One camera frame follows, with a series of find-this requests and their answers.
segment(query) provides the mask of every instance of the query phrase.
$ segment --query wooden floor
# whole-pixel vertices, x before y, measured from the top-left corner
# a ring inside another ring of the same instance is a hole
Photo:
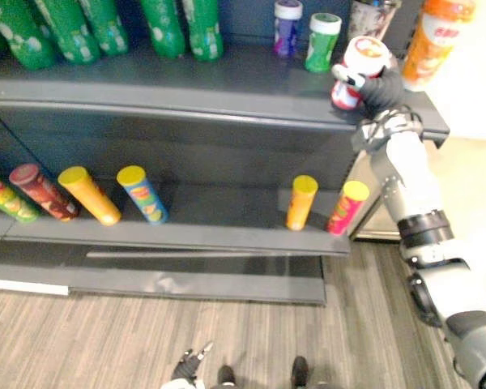
[[[466,388],[442,334],[412,314],[406,271],[395,246],[353,244],[326,260],[326,307],[0,292],[0,388],[159,388],[208,340],[208,386],[228,363],[241,387],[289,389],[301,354],[333,389]]]

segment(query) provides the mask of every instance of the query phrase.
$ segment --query plastic container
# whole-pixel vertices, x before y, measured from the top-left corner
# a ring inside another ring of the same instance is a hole
[[[121,213],[115,204],[92,180],[83,166],[72,166],[63,170],[58,177],[58,182],[71,192],[101,224],[112,225],[121,219]]]
[[[286,215],[286,226],[289,229],[300,231],[305,227],[317,190],[318,184],[315,178],[306,175],[295,177],[292,198]]]
[[[7,184],[0,180],[0,210],[18,221],[34,221],[38,210],[21,199]]]
[[[305,68],[312,72],[324,72],[330,69],[333,48],[339,39],[342,20],[337,15],[313,14],[309,21],[309,47]]]
[[[75,0],[36,0],[63,56],[75,64],[92,63],[100,56],[96,38]]]
[[[75,205],[34,164],[18,166],[9,175],[9,181],[27,196],[40,204],[50,215],[61,221],[74,219],[78,215]]]
[[[31,70],[52,66],[56,55],[24,0],[0,0],[0,33],[16,59]]]
[[[162,224],[168,219],[168,212],[146,179],[146,172],[140,166],[126,166],[117,174],[122,185],[134,203],[151,224]]]
[[[347,38],[372,36],[381,41],[401,6],[401,0],[353,0]]]
[[[342,235],[368,197],[369,188],[363,182],[346,182],[340,199],[328,221],[327,231],[334,235]]]
[[[218,21],[218,0],[182,0],[189,24],[189,42],[199,61],[214,61],[224,53]]]
[[[176,58],[185,53],[185,38],[180,29],[177,4],[173,0],[140,0],[150,28],[151,43],[157,54]]]
[[[128,52],[128,36],[114,0],[79,0],[99,47],[107,55]]]
[[[274,15],[274,52],[283,58],[291,57],[297,51],[302,3],[297,0],[279,0],[275,2]]]
[[[357,36],[351,39],[343,56],[343,65],[369,78],[377,77],[383,66],[389,64],[389,50],[378,39]],[[340,109],[354,109],[361,102],[360,93],[342,81],[336,81],[331,100]]]
[[[423,91],[448,58],[465,24],[473,20],[473,0],[427,0],[402,70],[405,89]]]

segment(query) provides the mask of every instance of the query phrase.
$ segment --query orange container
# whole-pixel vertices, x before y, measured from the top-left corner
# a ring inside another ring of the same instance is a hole
[[[427,0],[402,71],[403,86],[423,91],[448,58],[465,24],[473,20],[475,0]]]
[[[83,166],[72,166],[58,177],[58,182],[95,217],[101,224],[112,225],[121,219],[121,213],[92,180]]]
[[[293,180],[292,198],[286,216],[286,226],[294,231],[305,227],[309,209],[318,190],[317,181],[310,176],[297,176]]]

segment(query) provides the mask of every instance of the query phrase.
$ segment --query green container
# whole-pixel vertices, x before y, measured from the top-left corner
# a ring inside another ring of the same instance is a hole
[[[0,33],[16,59],[28,69],[56,62],[53,46],[36,26],[24,0],[0,0]]]
[[[63,56],[72,63],[92,63],[100,56],[96,38],[76,0],[35,0]]]
[[[20,198],[7,184],[0,180],[0,209],[19,221],[33,221],[38,210]]]
[[[337,15],[313,14],[309,22],[309,46],[305,60],[308,71],[329,71],[333,48],[339,39],[342,20]]]
[[[214,61],[224,53],[217,0],[182,0],[189,24],[189,41],[199,61]]]
[[[164,57],[176,58],[185,53],[185,38],[178,22],[174,0],[140,0],[151,42],[155,51]]]
[[[92,25],[94,37],[108,55],[128,52],[128,36],[122,27],[113,0],[79,0],[84,14]]]

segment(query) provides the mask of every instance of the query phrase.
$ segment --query white cap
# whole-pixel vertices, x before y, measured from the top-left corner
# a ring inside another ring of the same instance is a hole
[[[302,2],[279,0],[275,2],[274,15],[279,19],[299,20],[302,17]]]
[[[346,67],[363,75],[377,75],[389,64],[389,49],[372,36],[357,36],[347,45],[343,55]]]
[[[342,20],[333,14],[319,13],[311,15],[309,29],[325,35],[337,35],[340,32]]]

